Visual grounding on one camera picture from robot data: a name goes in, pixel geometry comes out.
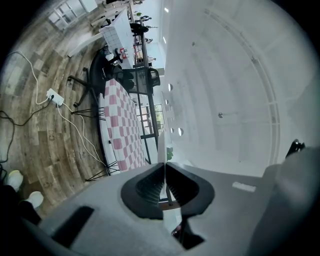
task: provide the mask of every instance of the desk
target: desk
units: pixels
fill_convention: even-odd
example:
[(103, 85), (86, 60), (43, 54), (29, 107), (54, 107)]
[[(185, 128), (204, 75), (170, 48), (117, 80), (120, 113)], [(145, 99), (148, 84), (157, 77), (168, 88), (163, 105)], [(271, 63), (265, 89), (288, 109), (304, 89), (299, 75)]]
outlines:
[(135, 103), (115, 79), (105, 84), (104, 115), (119, 170), (145, 166)]
[(117, 48), (127, 49), (129, 56), (120, 65), (123, 69), (132, 69), (135, 62), (134, 37), (131, 32), (127, 10), (122, 10), (109, 26), (99, 29), (99, 32), (103, 34), (110, 52), (114, 53)]

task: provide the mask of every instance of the window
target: window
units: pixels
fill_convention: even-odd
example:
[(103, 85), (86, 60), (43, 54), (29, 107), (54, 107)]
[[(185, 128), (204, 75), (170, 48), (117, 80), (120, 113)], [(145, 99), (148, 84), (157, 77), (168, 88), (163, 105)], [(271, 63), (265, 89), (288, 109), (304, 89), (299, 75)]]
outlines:
[[(157, 125), (158, 131), (160, 133), (164, 127), (164, 124), (165, 124), (162, 105), (161, 104), (154, 105), (154, 111), (155, 111), (156, 125)], [(153, 134), (154, 131), (153, 131), (153, 126), (152, 126), (152, 117), (150, 114), (150, 107), (149, 106), (142, 107), (141, 114), (142, 114), (143, 127), (144, 127), (145, 134), (146, 135)], [(138, 120), (141, 121), (139, 108), (136, 109), (136, 115), (137, 115)]]

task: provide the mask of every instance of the checkered tablecloth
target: checkered tablecloth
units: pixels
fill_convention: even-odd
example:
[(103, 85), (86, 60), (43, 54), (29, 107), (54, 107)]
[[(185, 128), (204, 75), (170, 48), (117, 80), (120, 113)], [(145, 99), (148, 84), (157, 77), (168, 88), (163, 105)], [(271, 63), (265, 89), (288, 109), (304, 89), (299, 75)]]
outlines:
[(135, 103), (115, 79), (105, 84), (104, 115), (119, 170), (145, 166)]

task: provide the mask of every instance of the ceiling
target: ceiling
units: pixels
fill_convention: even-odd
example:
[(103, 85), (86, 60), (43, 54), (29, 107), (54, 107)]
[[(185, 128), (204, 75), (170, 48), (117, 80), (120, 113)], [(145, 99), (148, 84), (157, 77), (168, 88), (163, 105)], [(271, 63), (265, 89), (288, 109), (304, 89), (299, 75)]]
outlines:
[(320, 144), (319, 60), (287, 13), (266, 0), (163, 0), (164, 7), (161, 86), (172, 161), (259, 177), (294, 139)]

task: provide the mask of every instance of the black chair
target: black chair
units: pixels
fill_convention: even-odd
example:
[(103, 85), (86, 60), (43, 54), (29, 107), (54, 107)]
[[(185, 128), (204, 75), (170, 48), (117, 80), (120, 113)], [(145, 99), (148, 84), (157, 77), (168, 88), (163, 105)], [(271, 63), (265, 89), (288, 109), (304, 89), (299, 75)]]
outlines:
[(74, 80), (78, 82), (79, 84), (82, 84), (85, 86), (85, 91), (83, 95), (81, 96), (80, 100), (78, 102), (75, 102), (73, 106), (77, 108), (81, 105), (84, 98), (88, 94), (88, 92), (91, 93), (95, 104), (98, 106), (98, 96), (100, 93), (104, 93), (105, 87), (106, 87), (106, 81), (104, 79), (103, 69), (108, 72), (112, 72), (112, 69), (114, 68), (113, 65), (110, 65), (108, 60), (105, 58), (105, 55), (103, 54), (102, 50), (98, 50), (97, 54), (95, 55), (94, 59), (92, 60), (90, 71), (86, 67), (83, 68), (83, 71), (86, 73), (86, 81), (83, 81), (82, 79), (79, 79), (73, 75), (70, 75), (68, 77), (68, 81)]
[(115, 78), (128, 93), (137, 93), (139, 91), (139, 93), (143, 94), (153, 94), (153, 87), (160, 85), (158, 71), (145, 66), (130, 69), (115, 68), (113, 78)]

